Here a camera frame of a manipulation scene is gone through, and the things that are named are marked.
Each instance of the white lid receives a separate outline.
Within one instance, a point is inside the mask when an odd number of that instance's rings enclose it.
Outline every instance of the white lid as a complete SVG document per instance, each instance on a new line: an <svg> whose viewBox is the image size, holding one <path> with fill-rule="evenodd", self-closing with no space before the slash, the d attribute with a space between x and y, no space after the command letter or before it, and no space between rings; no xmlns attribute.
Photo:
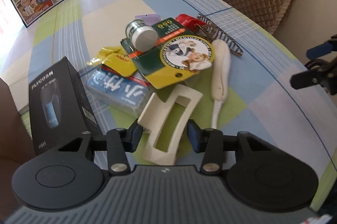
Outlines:
<svg viewBox="0 0 337 224"><path fill-rule="evenodd" d="M151 50L159 39L158 33L149 26L137 28L132 35L132 44L140 52Z"/></svg>

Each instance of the table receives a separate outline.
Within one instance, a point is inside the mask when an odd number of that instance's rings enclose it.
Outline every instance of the table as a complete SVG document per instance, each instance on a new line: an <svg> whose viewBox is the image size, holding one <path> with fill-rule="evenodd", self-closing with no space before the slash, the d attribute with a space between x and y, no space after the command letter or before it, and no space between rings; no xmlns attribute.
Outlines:
<svg viewBox="0 0 337 224"><path fill-rule="evenodd" d="M63 56L84 74L85 83L91 75L85 73L86 61L103 46L119 45L126 24L135 15L151 13L162 19L181 13L193 17L205 14L242 46L243 56L232 57L229 94L220 113L219 128L227 135L249 131L309 164L320 178L312 204L318 209L337 176L337 109L320 87L293 90L290 76L304 71L304 66L275 38L221 0L66 0L22 29L2 62L0 75L10 86L17 108L27 104L28 83ZM201 128L211 125L213 102L207 84L211 73L210 69L202 71L194 87L204 95L192 115ZM164 99L171 89L160 90L159 96ZM103 133L129 127L134 121L87 95ZM166 140L181 112L175 107L166 123ZM23 120L29 129L28 112ZM144 134L137 151L127 155L131 166L148 164L142 158L146 139ZM184 135L176 164L199 167L202 157L193 153ZM98 153L95 160L106 168L104 153ZM230 153L226 166L233 163L234 155Z"/></svg>

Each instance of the metal screw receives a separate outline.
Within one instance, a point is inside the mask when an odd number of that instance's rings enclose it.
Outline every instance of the metal screw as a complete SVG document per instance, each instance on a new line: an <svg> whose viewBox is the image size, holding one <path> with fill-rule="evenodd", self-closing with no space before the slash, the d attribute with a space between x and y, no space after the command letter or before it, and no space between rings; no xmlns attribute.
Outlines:
<svg viewBox="0 0 337 224"><path fill-rule="evenodd" d="M216 163L207 163L207 164L203 165L203 169L206 172L216 172L217 170L220 169L220 167Z"/></svg>
<svg viewBox="0 0 337 224"><path fill-rule="evenodd" d="M117 173L124 172L127 166L124 163L116 163L111 166L111 170Z"/></svg>

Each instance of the black box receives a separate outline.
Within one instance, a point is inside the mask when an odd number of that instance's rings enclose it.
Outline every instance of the black box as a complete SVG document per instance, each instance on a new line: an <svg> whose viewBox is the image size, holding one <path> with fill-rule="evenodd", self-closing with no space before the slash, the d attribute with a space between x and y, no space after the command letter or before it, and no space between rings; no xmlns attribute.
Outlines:
<svg viewBox="0 0 337 224"><path fill-rule="evenodd" d="M80 75L66 57L29 84L28 97L36 155L83 131L101 134Z"/></svg>

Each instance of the black round pad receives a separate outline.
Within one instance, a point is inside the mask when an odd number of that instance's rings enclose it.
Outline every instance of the black round pad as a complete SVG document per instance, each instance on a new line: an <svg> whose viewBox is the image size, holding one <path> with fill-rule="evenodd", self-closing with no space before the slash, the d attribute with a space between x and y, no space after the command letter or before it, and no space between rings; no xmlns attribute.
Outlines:
<svg viewBox="0 0 337 224"><path fill-rule="evenodd" d="M26 205L60 210L75 207L95 195L103 173L74 152L48 152L20 166L12 177L16 196Z"/></svg>
<svg viewBox="0 0 337 224"><path fill-rule="evenodd" d="M278 151L246 156L229 169L226 181L241 201L275 213L308 206L318 187L317 175L311 167Z"/></svg>

